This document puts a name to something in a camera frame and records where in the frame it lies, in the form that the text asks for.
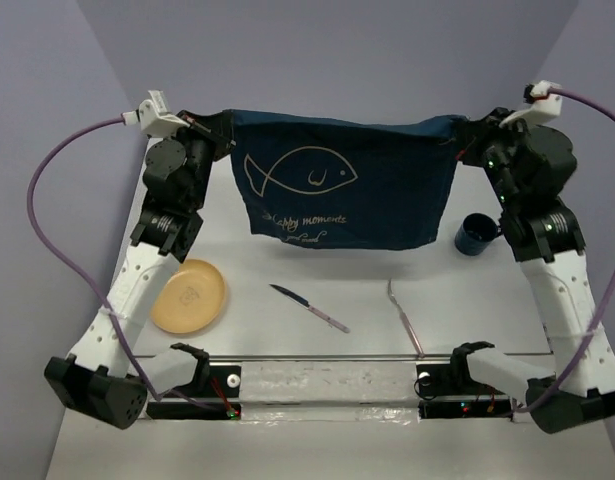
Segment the dark blue cloth placemat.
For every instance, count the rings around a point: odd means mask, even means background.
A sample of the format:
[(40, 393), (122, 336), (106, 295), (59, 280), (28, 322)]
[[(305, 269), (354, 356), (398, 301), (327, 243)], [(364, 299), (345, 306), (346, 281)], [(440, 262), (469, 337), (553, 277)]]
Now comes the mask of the dark blue cloth placemat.
[(252, 234), (308, 249), (401, 251), (436, 240), (465, 117), (377, 125), (231, 115), (231, 167)]

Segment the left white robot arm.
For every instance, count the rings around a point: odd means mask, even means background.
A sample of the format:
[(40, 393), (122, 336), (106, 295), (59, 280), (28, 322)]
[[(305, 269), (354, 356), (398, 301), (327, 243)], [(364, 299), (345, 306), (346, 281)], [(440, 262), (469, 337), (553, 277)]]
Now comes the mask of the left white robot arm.
[(159, 294), (185, 261), (203, 224), (211, 168), (235, 147), (229, 113), (182, 110), (155, 134), (145, 156), (146, 193), (121, 269), (80, 340), (51, 358), (44, 377), (68, 409), (118, 429), (130, 427), (150, 400), (202, 392), (209, 355), (184, 343), (139, 362), (133, 354)]

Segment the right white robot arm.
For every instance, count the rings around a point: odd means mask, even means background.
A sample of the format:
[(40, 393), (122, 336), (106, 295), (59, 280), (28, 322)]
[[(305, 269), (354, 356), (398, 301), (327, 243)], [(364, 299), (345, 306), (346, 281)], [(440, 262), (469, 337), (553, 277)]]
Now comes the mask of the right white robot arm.
[(577, 160), (562, 132), (497, 108), (456, 126), (459, 162), (483, 169), (502, 208), (502, 236), (530, 284), (555, 368), (513, 359), (485, 341), (456, 347), (449, 384), (490, 386), (545, 433), (615, 416), (615, 356), (601, 325), (605, 303), (589, 285), (585, 241), (560, 193)]

